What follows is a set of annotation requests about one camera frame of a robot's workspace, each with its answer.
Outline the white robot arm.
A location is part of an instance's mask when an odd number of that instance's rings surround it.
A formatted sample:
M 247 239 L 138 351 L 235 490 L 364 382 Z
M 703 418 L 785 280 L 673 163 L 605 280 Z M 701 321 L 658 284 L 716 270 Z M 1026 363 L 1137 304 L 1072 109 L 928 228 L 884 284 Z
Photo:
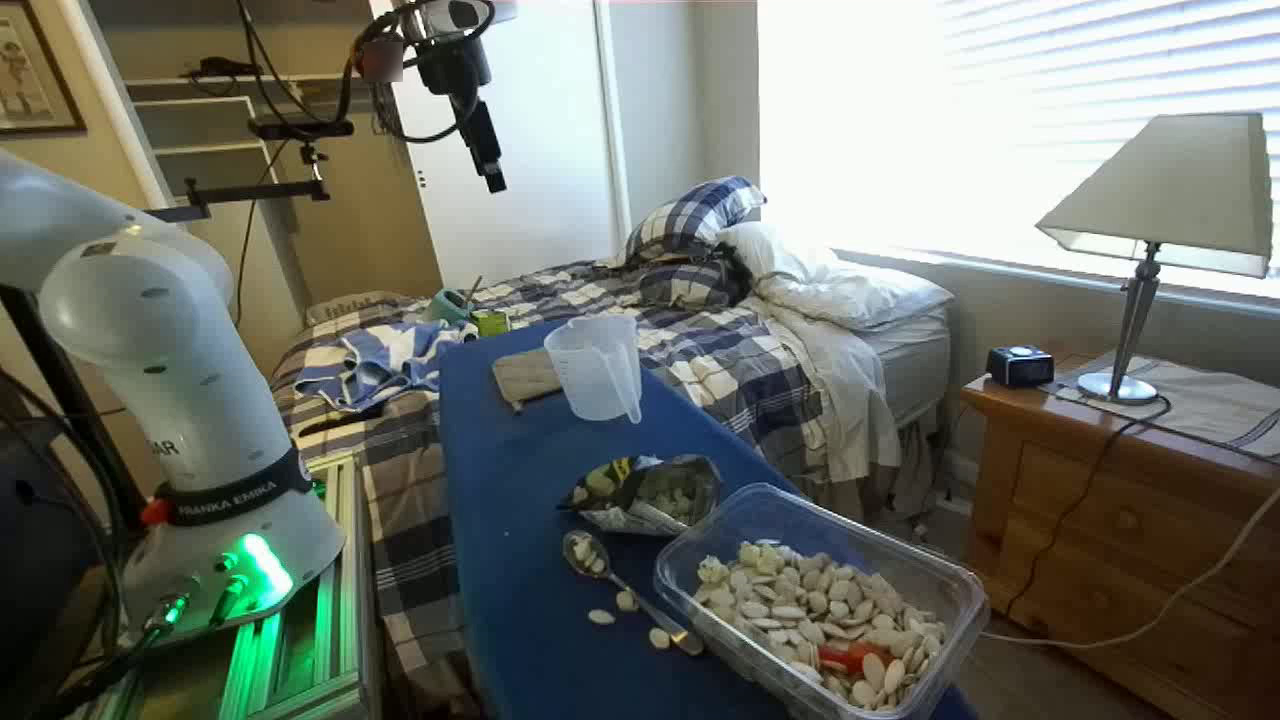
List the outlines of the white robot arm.
M 253 623 L 337 565 L 346 531 L 233 324 L 218 249 L 4 152 L 0 280 L 37 296 L 169 470 L 120 573 L 138 644 Z

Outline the metal robot base stand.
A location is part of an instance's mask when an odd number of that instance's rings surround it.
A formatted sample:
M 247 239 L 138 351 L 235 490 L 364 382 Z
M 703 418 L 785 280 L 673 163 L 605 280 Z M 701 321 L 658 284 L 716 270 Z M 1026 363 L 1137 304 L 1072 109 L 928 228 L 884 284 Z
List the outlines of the metal robot base stand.
M 143 662 L 81 702 L 71 720 L 376 720 L 380 651 L 364 481 L 346 453 L 312 464 L 324 507 L 346 531 L 337 565 L 275 616 L 242 623 Z

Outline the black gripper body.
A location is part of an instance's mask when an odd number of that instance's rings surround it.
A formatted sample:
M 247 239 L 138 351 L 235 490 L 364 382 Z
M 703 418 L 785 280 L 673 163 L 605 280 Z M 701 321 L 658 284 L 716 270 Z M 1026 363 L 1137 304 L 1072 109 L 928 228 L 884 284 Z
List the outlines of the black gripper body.
M 498 20 L 493 0 L 445 0 L 424 17 L 415 49 L 419 81 L 451 104 L 458 131 L 467 142 L 472 166 L 488 192 L 504 192 L 501 138 L 480 86 L 493 81 L 480 36 Z

